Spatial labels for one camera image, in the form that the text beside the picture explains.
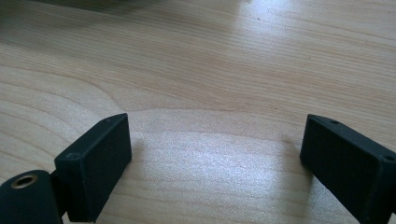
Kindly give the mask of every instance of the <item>clamp jaw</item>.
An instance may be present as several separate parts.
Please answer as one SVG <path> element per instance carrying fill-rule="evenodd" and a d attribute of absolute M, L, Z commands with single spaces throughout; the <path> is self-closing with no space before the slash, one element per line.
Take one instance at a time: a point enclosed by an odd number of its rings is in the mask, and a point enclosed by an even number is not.
<path fill-rule="evenodd" d="M 128 115 L 103 119 L 55 158 L 0 187 L 0 223 L 94 222 L 132 159 Z"/>

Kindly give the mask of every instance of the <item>light wood surface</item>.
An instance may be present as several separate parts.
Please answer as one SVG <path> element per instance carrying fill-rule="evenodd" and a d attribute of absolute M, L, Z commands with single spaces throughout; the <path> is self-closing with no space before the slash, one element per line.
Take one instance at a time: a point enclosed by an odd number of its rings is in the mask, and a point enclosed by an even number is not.
<path fill-rule="evenodd" d="M 127 112 L 133 162 L 99 224 L 357 223 L 300 164 L 306 115 L 396 150 L 393 0 L 9 2 L 0 182 Z"/>

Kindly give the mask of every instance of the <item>wood grain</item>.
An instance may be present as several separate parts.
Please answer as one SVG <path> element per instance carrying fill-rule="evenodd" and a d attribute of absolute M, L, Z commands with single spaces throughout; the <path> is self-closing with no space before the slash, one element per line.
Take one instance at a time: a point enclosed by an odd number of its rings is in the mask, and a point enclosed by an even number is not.
<path fill-rule="evenodd" d="M 1 182 L 129 114 L 97 223 L 357 223 L 299 162 L 306 115 L 396 150 L 395 1 L 0 4 Z"/>

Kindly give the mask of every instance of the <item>black plastic part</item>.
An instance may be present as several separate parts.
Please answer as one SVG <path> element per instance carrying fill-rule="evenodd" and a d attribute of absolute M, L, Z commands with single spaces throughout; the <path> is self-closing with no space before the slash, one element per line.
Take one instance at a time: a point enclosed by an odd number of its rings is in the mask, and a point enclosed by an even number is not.
<path fill-rule="evenodd" d="M 69 219 L 96 221 L 131 159 L 126 114 L 98 122 L 56 157 L 59 180 L 70 189 Z"/>
<path fill-rule="evenodd" d="M 0 187 L 0 223 L 62 223 L 50 174 L 35 170 L 6 181 Z"/>
<path fill-rule="evenodd" d="M 127 114 L 99 121 L 56 159 L 56 170 L 30 171 L 0 187 L 0 224 L 92 222 L 132 159 Z"/>
<path fill-rule="evenodd" d="M 341 122 L 308 115 L 300 158 L 360 223 L 388 223 L 396 153 Z"/>

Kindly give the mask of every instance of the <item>brass screw hole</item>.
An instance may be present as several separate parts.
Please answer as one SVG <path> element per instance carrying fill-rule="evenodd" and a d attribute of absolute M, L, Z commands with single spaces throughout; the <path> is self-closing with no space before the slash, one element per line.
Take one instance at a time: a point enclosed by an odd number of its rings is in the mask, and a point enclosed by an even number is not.
<path fill-rule="evenodd" d="M 11 187 L 14 189 L 23 189 L 37 181 L 37 175 L 24 175 L 12 182 Z"/>

